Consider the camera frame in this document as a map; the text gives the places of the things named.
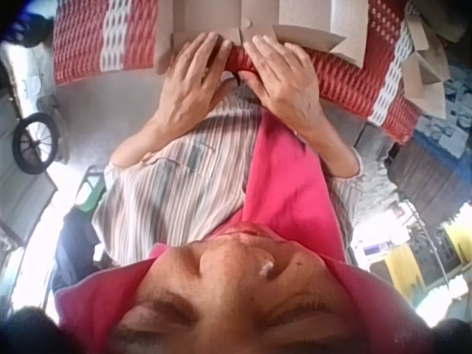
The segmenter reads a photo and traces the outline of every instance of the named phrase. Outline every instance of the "red and white woven mat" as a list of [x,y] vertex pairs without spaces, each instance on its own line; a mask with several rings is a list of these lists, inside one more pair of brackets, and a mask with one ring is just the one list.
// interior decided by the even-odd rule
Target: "red and white woven mat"
[[[153,67],[158,0],[60,0],[54,28],[57,84],[119,70]],[[364,68],[308,49],[326,100],[407,142],[420,110],[403,98],[401,63],[413,43],[404,22],[414,7],[407,0],[369,0],[369,31]],[[229,71],[254,70],[234,48]]]

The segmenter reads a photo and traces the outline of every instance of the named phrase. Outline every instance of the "finger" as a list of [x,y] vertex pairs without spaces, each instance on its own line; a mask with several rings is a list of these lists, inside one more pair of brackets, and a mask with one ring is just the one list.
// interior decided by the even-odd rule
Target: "finger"
[[226,63],[228,62],[229,53],[233,43],[229,40],[225,40],[222,44],[215,60],[208,69],[206,78],[204,79],[203,86],[208,89],[215,89],[220,82],[221,75],[223,74]]
[[259,50],[257,50],[252,42],[244,42],[243,46],[264,84],[270,85],[275,80],[278,80],[266,59],[260,54]]
[[260,54],[264,57],[265,61],[269,64],[276,76],[280,78],[279,75],[289,69],[289,66],[283,56],[281,56],[271,44],[264,41],[261,36],[254,36],[252,38],[252,42],[256,46],[257,50],[259,50]]
[[270,44],[275,50],[279,52],[279,54],[284,58],[285,62],[290,67],[292,68],[300,67],[300,61],[294,52],[292,52],[290,49],[288,49],[287,47],[277,42],[275,39],[269,37],[268,35],[264,35],[263,38],[265,42]]
[[201,82],[201,79],[205,75],[209,57],[213,53],[217,41],[218,35],[214,32],[211,32],[208,37],[206,37],[203,44],[195,52],[187,77],[194,77]]
[[302,49],[302,47],[292,43],[285,43],[285,47],[289,48],[298,57],[300,63],[302,63],[304,67],[313,68],[310,55],[308,55],[307,52]]
[[195,53],[201,47],[203,42],[207,39],[206,33],[201,33],[187,48],[182,49],[178,54],[176,61],[176,68],[174,72],[180,77],[184,78],[187,76],[190,64],[192,63]]
[[256,74],[252,72],[241,71],[238,72],[242,81],[248,84],[249,88],[259,97],[259,100],[264,102],[268,97],[268,93],[263,83],[259,80]]
[[217,90],[215,91],[215,94],[213,94],[212,100],[210,101],[210,104],[209,104],[210,111],[213,111],[216,105],[224,97],[226,97],[229,94],[229,92],[234,90],[236,87],[237,87],[237,80],[234,77],[224,80],[221,83],[220,87],[218,87]]
[[182,53],[185,52],[185,50],[189,47],[190,43],[189,42],[186,42],[182,49],[180,50],[180,52],[177,54],[177,55],[174,55],[172,56],[172,59],[170,60],[170,65],[169,65],[169,68],[167,68],[167,71],[166,71],[166,77],[169,77],[169,76],[172,76],[172,74],[174,73],[175,69],[176,69],[176,64],[177,64],[177,61],[179,60],[179,58],[182,56]]

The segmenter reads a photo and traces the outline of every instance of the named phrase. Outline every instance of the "pink headscarf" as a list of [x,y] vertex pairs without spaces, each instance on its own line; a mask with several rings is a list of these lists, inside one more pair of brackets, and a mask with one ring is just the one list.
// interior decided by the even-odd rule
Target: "pink headscarf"
[[[318,157],[272,115],[262,112],[246,202],[225,226],[250,221],[316,252],[357,304],[372,353],[432,353],[431,331],[390,285],[344,262],[341,233]],[[103,271],[56,295],[60,326],[90,351],[105,345],[108,331],[131,300],[154,260]]]

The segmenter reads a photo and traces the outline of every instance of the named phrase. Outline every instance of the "lips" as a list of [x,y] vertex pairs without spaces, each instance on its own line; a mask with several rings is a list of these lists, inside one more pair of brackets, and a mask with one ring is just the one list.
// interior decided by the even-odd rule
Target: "lips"
[[237,223],[221,230],[216,236],[229,236],[235,234],[246,234],[256,237],[270,238],[272,240],[282,240],[282,238],[266,226],[256,223]]

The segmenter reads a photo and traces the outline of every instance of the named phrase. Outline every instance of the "black wheel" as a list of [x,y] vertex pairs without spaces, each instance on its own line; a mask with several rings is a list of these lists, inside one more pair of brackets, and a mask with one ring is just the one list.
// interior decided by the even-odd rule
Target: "black wheel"
[[59,133],[54,121],[44,113],[22,119],[13,134],[13,157],[22,171],[38,175],[58,153]]
[[25,48],[44,42],[52,32],[52,21],[35,13],[22,13],[3,34],[3,40]]

